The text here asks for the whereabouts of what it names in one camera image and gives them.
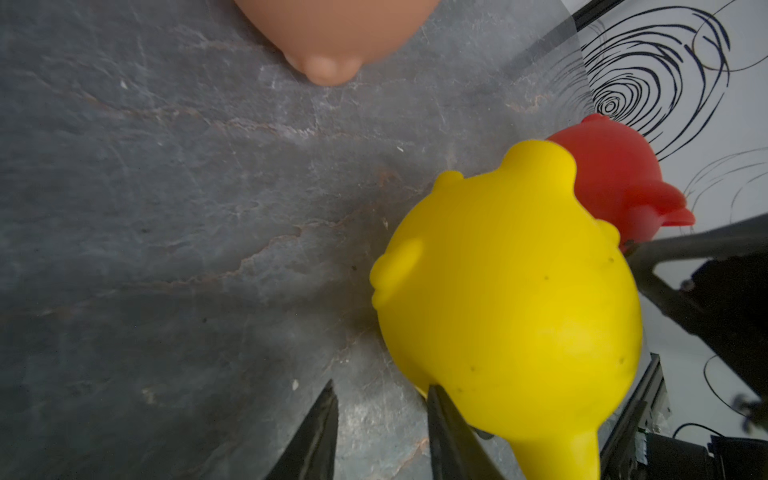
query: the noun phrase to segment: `yellow rubber duck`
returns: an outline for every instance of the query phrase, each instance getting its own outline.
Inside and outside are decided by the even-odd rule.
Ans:
[[[598,426],[640,358],[619,233],[574,195],[576,163],[524,141],[488,174],[441,174],[371,271],[384,340],[422,395],[507,439],[528,480],[598,480]]]

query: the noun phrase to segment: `rubber toy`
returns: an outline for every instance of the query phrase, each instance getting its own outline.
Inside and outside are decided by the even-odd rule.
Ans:
[[[235,0],[315,84],[342,84],[400,48],[439,0]]]
[[[549,140],[576,158],[576,198],[619,229],[622,248],[651,240],[661,227],[696,221],[682,192],[664,183],[653,149],[632,128],[592,114]]]
[[[619,233],[576,201],[575,177],[549,141],[515,145],[488,174],[447,171],[370,274],[395,364],[507,439],[528,480],[598,480],[598,426],[640,358]]]

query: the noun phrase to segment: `red rubber duck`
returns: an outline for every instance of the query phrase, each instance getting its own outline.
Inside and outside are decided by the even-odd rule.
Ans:
[[[576,198],[593,217],[612,223],[621,248],[647,242],[661,227],[693,225],[685,196],[664,183],[656,154],[632,128],[601,114],[549,137],[576,159]]]

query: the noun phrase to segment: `slate countertop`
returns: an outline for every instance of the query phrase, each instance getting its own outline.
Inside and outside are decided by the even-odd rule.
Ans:
[[[431,478],[368,272],[438,173],[592,112],[559,0],[443,0],[338,88],[228,0],[2,12],[0,478],[262,478],[331,377],[336,478]]]

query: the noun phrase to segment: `black swirl drawing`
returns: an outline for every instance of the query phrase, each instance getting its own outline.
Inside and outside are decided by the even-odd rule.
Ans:
[[[761,147],[710,162],[683,193],[690,211],[706,212],[697,216],[696,230],[702,231],[765,212],[767,190],[768,147]]]
[[[763,24],[768,18],[768,2],[765,0],[730,0],[720,7],[712,16],[717,17],[724,25],[738,25],[737,30],[731,30],[730,43],[732,49],[728,55],[728,71],[737,73],[739,71],[749,70],[750,68],[763,63],[768,59],[766,47],[764,45]],[[703,42],[699,36],[699,31],[694,36],[694,42],[691,50],[696,49]],[[701,58],[702,65],[707,70],[717,70],[714,65],[716,61],[710,62],[706,58]]]
[[[643,134],[660,161],[709,123],[730,80],[729,50],[714,15],[682,6],[632,15],[582,47],[597,112]]]

